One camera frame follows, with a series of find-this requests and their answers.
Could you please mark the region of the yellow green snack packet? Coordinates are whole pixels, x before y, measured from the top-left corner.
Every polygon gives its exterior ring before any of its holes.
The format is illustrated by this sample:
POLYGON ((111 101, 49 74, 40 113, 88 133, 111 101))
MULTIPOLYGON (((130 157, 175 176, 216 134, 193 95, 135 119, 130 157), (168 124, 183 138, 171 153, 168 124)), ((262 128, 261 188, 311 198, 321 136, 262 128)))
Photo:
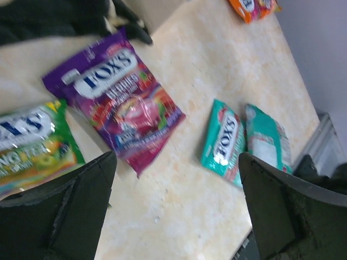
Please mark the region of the yellow green snack packet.
POLYGON ((66 120, 65 100, 1 115, 1 199, 85 164, 66 120))

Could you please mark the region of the orange snack packet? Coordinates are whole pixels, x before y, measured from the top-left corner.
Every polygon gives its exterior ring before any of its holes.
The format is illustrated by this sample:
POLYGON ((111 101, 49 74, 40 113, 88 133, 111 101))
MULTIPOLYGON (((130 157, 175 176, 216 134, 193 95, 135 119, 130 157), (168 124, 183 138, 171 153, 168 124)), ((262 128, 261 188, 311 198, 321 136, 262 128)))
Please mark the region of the orange snack packet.
POLYGON ((247 24, 282 10, 276 0, 229 0, 228 2, 247 24))

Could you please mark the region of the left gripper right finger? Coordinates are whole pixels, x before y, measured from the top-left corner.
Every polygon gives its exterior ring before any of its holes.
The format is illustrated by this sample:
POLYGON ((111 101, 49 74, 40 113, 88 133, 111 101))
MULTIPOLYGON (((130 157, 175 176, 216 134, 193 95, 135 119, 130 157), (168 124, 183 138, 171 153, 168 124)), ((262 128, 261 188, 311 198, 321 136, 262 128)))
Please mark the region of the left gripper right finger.
POLYGON ((239 170, 260 259, 346 259, 346 195, 249 153, 239 170))

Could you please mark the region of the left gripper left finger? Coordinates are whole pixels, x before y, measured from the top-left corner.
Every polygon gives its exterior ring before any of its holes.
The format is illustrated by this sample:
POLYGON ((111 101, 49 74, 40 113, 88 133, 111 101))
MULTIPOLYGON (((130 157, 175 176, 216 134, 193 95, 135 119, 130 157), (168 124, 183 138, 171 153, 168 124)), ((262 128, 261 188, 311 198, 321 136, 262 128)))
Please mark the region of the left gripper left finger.
POLYGON ((1 200, 1 259, 94 259, 116 167, 106 152, 1 200))

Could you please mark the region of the teal snack packet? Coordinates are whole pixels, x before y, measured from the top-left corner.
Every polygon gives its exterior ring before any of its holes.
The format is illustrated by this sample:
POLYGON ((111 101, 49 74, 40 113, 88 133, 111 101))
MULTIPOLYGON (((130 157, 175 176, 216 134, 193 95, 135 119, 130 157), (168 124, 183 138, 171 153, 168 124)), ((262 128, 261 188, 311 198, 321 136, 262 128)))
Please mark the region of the teal snack packet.
POLYGON ((244 122, 227 104, 215 99, 201 156, 202 166, 242 188, 239 155, 245 151, 244 122))
POLYGON ((291 148, 283 126, 255 105, 247 104, 245 111, 248 152, 291 174, 291 148))

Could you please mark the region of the purple snack packet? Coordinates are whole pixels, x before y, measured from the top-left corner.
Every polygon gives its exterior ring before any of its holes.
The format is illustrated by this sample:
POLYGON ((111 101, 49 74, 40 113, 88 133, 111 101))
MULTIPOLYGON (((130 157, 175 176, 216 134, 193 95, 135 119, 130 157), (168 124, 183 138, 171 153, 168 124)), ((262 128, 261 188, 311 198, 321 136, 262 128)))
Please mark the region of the purple snack packet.
POLYGON ((124 29, 70 57, 42 81, 79 111, 136 174, 153 163, 185 119, 124 29))

